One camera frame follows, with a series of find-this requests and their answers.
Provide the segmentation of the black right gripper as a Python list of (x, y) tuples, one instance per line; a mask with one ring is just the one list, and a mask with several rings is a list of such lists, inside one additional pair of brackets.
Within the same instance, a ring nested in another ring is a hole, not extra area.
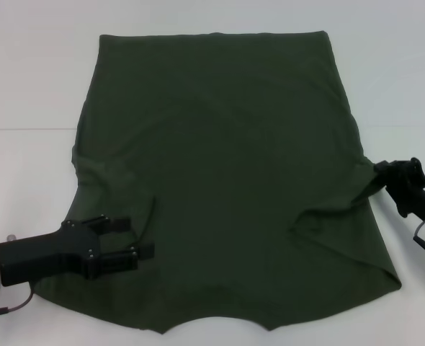
[(425, 218), (425, 174), (418, 159), (381, 161), (373, 165), (373, 170), (373, 185), (388, 186), (388, 193), (402, 217), (413, 213)]

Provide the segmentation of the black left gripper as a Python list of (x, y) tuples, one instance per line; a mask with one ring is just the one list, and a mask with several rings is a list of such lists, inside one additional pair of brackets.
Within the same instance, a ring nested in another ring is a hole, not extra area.
[(154, 258), (154, 244), (100, 251), (98, 236), (130, 230), (130, 218), (100, 215), (84, 223), (65, 221), (53, 233), (0, 243), (1, 284), (7, 287), (67, 272), (94, 280), (137, 270), (140, 261)]

